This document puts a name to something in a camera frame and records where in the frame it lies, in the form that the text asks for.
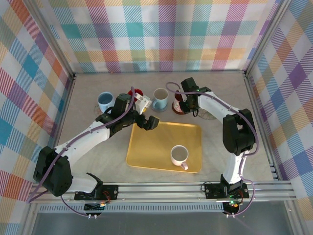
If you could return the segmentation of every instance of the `light blue mug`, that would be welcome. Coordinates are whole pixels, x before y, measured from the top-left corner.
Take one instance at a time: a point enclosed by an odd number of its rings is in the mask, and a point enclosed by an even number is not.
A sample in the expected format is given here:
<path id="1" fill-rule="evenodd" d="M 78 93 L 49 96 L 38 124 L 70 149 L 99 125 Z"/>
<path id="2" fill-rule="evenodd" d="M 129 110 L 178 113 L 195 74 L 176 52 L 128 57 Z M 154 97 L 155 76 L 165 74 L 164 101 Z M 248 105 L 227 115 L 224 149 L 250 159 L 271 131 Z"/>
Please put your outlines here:
<path id="1" fill-rule="evenodd" d="M 168 92 L 164 88 L 158 88 L 153 93 L 154 100 L 152 102 L 152 109 L 155 111 L 165 111 L 168 103 Z"/>
<path id="2" fill-rule="evenodd" d="M 113 107 L 115 103 L 114 96 L 110 92 L 102 92 L 98 96 L 98 104 L 101 112 L 105 112 L 109 107 Z"/>

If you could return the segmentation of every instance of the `mug handle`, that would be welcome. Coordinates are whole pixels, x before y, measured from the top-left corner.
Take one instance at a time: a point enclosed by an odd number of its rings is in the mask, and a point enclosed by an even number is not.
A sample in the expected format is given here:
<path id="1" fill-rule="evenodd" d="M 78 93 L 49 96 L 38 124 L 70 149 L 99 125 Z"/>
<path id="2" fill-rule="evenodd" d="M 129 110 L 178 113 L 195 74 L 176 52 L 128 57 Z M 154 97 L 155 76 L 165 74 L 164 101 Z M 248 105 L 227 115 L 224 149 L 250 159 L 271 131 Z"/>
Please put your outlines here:
<path id="1" fill-rule="evenodd" d="M 187 166 L 186 162 L 183 162 L 180 166 L 181 166 L 181 168 L 183 168 L 184 170 L 188 170 L 188 166 Z"/>
<path id="2" fill-rule="evenodd" d="M 153 102 L 152 102 L 152 107 L 155 109 L 156 108 L 156 104 L 158 103 L 158 101 L 157 100 L 154 100 Z"/>

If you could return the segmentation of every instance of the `yellow tray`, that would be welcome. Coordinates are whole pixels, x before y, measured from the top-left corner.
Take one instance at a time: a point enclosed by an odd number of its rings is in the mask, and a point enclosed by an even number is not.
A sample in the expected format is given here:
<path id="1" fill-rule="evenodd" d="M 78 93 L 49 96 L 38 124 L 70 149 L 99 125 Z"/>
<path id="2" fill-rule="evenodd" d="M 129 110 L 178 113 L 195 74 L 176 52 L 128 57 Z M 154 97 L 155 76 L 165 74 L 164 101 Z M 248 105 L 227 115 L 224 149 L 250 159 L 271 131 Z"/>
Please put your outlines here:
<path id="1" fill-rule="evenodd" d="M 202 167 L 201 139 L 198 125 L 160 122 L 152 131 L 133 125 L 126 162 L 135 167 L 197 173 Z M 172 163 L 171 150 L 175 145 L 188 149 L 188 170 Z"/>

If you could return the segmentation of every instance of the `plaid fabric backdrop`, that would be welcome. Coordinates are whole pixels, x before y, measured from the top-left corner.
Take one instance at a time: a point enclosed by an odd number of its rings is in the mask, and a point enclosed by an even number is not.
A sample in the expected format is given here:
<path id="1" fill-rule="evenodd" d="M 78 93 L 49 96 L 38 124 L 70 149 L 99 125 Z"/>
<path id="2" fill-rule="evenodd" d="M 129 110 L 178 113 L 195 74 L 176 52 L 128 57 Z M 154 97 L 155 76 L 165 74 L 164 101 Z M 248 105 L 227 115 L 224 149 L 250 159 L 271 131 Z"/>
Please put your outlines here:
<path id="1" fill-rule="evenodd" d="M 275 158 L 313 234 L 313 0 L 293 0 L 252 73 Z"/>
<path id="2" fill-rule="evenodd" d="M 22 0 L 0 0 L 0 235 L 19 229 L 41 148 L 69 85 Z"/>
<path id="3" fill-rule="evenodd" d="M 279 1 L 36 0 L 76 72 L 241 70 Z"/>

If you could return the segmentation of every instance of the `gray table surface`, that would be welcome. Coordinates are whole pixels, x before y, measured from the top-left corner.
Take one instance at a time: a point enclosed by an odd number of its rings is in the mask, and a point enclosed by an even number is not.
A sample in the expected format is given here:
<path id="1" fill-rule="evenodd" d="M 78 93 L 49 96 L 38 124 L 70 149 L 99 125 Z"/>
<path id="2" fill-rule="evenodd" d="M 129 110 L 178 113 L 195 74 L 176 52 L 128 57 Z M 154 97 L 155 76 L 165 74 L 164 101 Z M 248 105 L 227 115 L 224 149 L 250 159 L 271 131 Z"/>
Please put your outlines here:
<path id="1" fill-rule="evenodd" d="M 180 83 L 193 77 L 199 87 L 209 87 L 219 98 L 239 109 L 252 106 L 244 79 L 240 73 L 229 72 L 158 72 L 123 74 L 79 74 L 69 103 L 59 144 L 68 141 L 85 130 L 97 117 L 95 106 L 101 92 L 109 91 L 117 97 L 127 93 L 130 86 L 139 88 L 153 98 L 157 88 L 165 88 L 166 82 Z M 170 93 L 169 104 L 174 95 Z M 127 127 L 112 138 L 100 143 L 85 154 L 73 167 L 73 172 L 90 172 L 104 182 L 177 182 L 177 181 L 219 181 L 226 167 L 229 153 L 222 141 L 222 124 L 216 120 L 193 117 L 192 114 L 177 115 L 169 107 L 163 113 L 151 109 L 146 116 L 154 115 L 161 121 L 197 124 L 202 128 L 202 169 L 199 173 L 180 173 L 143 169 L 128 166 L 126 154 L 132 127 Z M 273 180 L 268 159 L 260 141 L 260 151 L 246 161 L 244 177 L 254 181 Z"/>

